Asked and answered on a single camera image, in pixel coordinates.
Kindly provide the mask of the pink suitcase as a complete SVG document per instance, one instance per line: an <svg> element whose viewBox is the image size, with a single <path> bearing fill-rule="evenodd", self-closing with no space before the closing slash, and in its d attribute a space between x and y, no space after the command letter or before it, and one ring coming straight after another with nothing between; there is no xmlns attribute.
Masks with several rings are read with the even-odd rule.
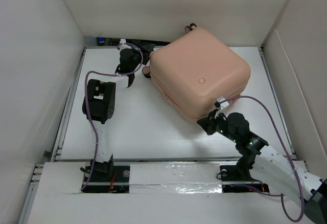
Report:
<svg viewBox="0 0 327 224"><path fill-rule="evenodd" d="M214 109L217 99L240 95L251 69L212 33L191 23L183 37L150 53L142 73L185 120L194 123Z"/></svg>

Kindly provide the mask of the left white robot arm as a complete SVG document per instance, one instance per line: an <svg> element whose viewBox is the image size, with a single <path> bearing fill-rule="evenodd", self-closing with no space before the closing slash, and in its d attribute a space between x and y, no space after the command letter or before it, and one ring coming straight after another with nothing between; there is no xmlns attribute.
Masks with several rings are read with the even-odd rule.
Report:
<svg viewBox="0 0 327 224"><path fill-rule="evenodd" d="M90 160L90 166L81 168L87 176L88 184L94 178L102 181L110 181L115 178L113 169L113 155L107 152L107 146L101 143L104 125L111 119L115 109L115 82L103 82L98 79L90 79L90 74L107 77L127 77L127 86L130 87L135 79L135 73L146 66L150 53L154 51L155 44L141 44L137 42L119 43L119 64L113 74L89 71L84 81L84 100L82 112L86 115L95 134L95 151Z"/></svg>

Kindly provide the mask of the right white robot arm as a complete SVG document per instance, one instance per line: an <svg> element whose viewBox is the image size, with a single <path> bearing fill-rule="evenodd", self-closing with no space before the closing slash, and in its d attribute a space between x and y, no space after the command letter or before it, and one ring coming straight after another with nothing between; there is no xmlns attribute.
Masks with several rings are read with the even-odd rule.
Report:
<svg viewBox="0 0 327 224"><path fill-rule="evenodd" d="M250 131L249 122L241 113L211 112L197 124L208 134L216 132L236 144L241 154L236 174L239 178L262 181L278 190L304 209L304 215L314 223L326 223L326 181L280 155L263 138Z"/></svg>

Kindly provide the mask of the aluminium frame rail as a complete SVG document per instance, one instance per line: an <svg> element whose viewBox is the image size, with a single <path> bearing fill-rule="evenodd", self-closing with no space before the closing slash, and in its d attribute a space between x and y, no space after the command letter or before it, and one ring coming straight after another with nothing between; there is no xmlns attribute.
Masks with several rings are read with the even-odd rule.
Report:
<svg viewBox="0 0 327 224"><path fill-rule="evenodd" d="M114 162L207 162L207 161L237 161L240 156L218 157L218 158L140 158L140 159L119 159L113 157ZM90 159L61 159L55 157L53 162L89 162Z"/></svg>

